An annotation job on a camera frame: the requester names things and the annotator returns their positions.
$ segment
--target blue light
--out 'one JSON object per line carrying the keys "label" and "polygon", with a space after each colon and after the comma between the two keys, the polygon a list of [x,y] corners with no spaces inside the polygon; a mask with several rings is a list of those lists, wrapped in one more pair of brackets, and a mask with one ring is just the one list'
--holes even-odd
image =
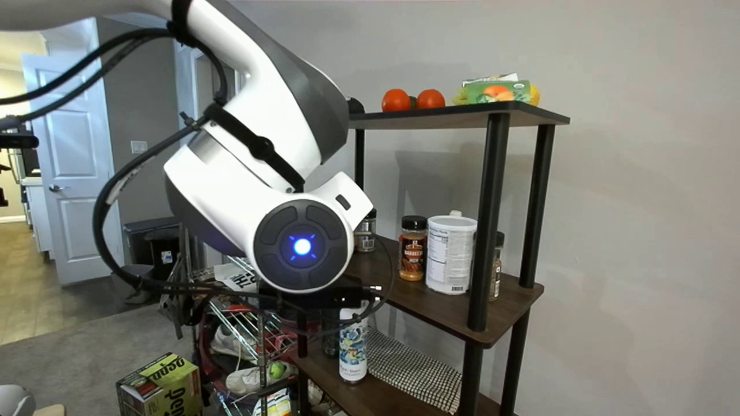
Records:
{"label": "blue light", "polygon": [[293,254],[304,257],[310,254],[310,249],[311,249],[311,242],[306,239],[293,241]]}

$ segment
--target dark wooden shelf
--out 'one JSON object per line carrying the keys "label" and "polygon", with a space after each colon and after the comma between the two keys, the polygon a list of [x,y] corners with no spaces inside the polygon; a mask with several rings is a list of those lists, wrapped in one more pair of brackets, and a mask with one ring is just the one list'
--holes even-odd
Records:
{"label": "dark wooden shelf", "polygon": [[391,306],[485,350],[493,346],[543,294],[540,284],[525,288],[518,286],[515,277],[503,276],[498,298],[487,306],[485,330],[472,330],[467,328],[468,297],[445,297],[427,288],[422,283],[394,277],[394,249],[394,241],[376,239],[375,253],[355,254],[343,276],[364,286],[380,286],[380,294]]}
{"label": "dark wooden shelf", "polygon": [[523,101],[493,101],[468,107],[444,107],[404,114],[350,114],[354,129],[468,129],[485,127],[487,116],[508,114],[511,127],[569,126],[567,116]]}
{"label": "dark wooden shelf", "polygon": [[[445,411],[426,404],[379,380],[368,375],[357,384],[347,384],[339,380],[337,360],[326,358],[316,342],[310,342],[310,354],[304,358],[293,358],[293,362],[337,402],[350,416],[379,416],[379,413],[402,413],[402,416],[444,416]],[[498,404],[479,396],[479,413],[497,416]]]}

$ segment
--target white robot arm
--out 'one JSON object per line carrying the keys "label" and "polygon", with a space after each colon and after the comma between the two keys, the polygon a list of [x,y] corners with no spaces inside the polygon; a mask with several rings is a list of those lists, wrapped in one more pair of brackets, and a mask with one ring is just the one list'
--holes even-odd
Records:
{"label": "white robot arm", "polygon": [[354,228],[372,210],[343,173],[303,193],[303,180],[347,142],[347,101],[234,5],[206,0],[4,0],[0,30],[39,30],[86,17],[145,11],[171,18],[234,69],[244,87],[165,165],[168,202],[195,235],[286,294],[334,283]]}

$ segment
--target floor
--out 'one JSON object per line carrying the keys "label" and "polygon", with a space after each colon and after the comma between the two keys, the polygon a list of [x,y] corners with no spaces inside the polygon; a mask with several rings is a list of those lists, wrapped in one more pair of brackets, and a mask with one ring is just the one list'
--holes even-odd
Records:
{"label": "floor", "polygon": [[0,344],[121,312],[130,294],[116,277],[60,286],[27,224],[0,224]]}

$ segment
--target tomato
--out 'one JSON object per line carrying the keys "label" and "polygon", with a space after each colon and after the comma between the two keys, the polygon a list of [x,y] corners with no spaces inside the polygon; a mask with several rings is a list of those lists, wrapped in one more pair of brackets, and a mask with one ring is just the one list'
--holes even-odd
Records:
{"label": "tomato", "polygon": [[384,94],[380,109],[386,114],[408,112],[413,109],[412,97],[402,87],[391,87]]}
{"label": "tomato", "polygon": [[417,109],[442,109],[444,107],[444,94],[435,87],[421,90],[416,99]]}

